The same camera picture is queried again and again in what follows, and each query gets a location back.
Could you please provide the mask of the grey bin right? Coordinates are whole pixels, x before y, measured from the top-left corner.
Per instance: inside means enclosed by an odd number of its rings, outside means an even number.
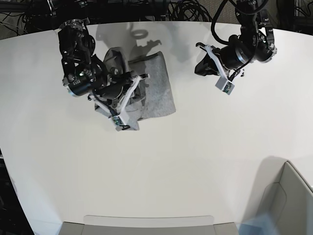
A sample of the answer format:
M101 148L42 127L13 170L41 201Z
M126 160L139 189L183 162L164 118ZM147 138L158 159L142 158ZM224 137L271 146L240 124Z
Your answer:
M260 213L265 235L313 233L313 188L291 162L285 162L278 182L266 188Z

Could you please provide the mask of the grey T-shirt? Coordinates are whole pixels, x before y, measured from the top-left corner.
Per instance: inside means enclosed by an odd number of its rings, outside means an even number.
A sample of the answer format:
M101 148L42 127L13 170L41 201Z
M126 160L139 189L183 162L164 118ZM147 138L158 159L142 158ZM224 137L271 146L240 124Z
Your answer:
M161 51L149 56L128 60L130 72L148 73L151 78L141 81L135 97L125 109L129 115L130 129L139 130L138 122L148 118L159 118L176 111L165 59Z

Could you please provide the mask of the blue translucent object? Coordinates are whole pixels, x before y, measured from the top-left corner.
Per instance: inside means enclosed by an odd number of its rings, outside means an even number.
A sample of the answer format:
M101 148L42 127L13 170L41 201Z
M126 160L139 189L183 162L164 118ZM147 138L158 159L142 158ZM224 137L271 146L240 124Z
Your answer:
M273 223L267 214L258 215L237 226L239 235L271 235Z

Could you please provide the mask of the grey tray bottom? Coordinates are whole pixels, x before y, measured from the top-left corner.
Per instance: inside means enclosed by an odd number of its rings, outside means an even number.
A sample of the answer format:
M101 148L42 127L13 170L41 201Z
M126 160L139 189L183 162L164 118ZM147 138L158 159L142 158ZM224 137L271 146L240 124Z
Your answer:
M64 222L60 235L237 235L235 223L215 224L214 217L84 216L83 223Z

